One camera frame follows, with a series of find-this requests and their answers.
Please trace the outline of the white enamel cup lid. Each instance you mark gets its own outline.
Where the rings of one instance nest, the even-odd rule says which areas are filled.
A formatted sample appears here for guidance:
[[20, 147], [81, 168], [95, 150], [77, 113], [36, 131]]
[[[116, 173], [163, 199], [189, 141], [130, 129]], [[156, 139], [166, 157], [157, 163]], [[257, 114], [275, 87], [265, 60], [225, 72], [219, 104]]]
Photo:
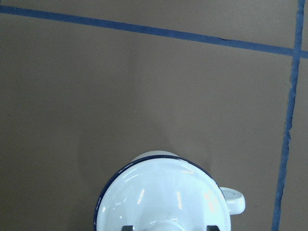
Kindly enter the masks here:
[[96, 231], [229, 231], [231, 218], [215, 180], [198, 165], [154, 155], [130, 162], [104, 186]]

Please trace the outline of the white enamel cup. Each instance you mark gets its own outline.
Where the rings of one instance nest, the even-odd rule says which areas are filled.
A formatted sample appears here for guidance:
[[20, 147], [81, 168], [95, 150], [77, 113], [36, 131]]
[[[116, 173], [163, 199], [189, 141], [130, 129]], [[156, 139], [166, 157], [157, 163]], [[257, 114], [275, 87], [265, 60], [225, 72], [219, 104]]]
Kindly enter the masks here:
[[230, 215], [238, 215], [240, 213], [243, 213], [245, 210], [245, 198], [244, 195], [235, 190], [235, 189], [231, 189], [231, 188], [226, 188], [226, 187], [219, 187], [219, 185], [217, 184], [217, 182], [212, 178], [212, 176], [206, 172], [203, 168], [201, 168], [200, 166], [198, 166], [197, 164], [195, 164], [194, 162], [187, 160], [185, 158], [182, 158], [176, 154], [173, 154], [171, 152], [167, 152], [167, 151], [149, 151], [149, 152], [145, 152], [142, 153], [138, 156], [136, 156], [134, 159], [132, 159], [130, 161], [130, 163], [134, 163], [136, 161], [140, 161], [141, 159], [145, 159], [145, 158], [157, 158], [159, 156], [162, 156], [163, 158], [175, 158], [177, 160], [180, 161], [184, 161], [185, 163], [189, 163], [190, 165], [193, 165], [197, 168], [199, 168], [200, 170], [202, 170], [206, 175], [208, 175], [211, 180], [215, 183], [215, 185], [222, 191], [224, 200], [226, 202], [226, 205], [228, 207], [228, 212]]

